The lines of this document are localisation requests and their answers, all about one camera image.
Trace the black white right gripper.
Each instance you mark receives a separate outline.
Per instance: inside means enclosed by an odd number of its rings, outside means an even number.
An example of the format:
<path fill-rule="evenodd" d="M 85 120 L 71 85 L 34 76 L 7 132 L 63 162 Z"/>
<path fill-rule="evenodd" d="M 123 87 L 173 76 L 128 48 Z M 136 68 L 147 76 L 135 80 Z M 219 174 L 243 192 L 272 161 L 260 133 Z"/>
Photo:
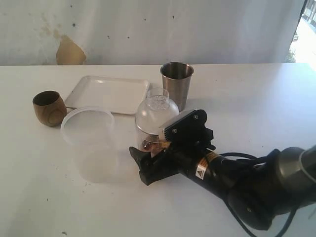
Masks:
<path fill-rule="evenodd" d="M 159 139 L 170 142 L 167 149 L 151 156 L 150 152 L 129 147 L 141 181 L 148 186 L 178 173 L 189 175 L 207 151 L 214 150 L 213 130 L 206 128 L 206 122 L 205 110 L 185 111 L 159 127 Z"/>

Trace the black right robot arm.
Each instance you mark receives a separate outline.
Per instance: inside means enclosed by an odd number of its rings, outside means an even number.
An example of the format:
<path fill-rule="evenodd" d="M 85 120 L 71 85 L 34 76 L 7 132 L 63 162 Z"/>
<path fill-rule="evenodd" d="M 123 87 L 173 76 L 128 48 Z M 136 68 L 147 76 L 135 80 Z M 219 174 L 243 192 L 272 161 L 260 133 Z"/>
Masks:
<path fill-rule="evenodd" d="M 183 112 L 160 128 L 169 146 L 155 156 L 130 147 L 142 182 L 182 174 L 220 198 L 241 227 L 268 230 L 277 215 L 288 214 L 283 236 L 301 207 L 316 201 L 316 150 L 289 147 L 263 157 L 215 152 L 204 110 Z"/>

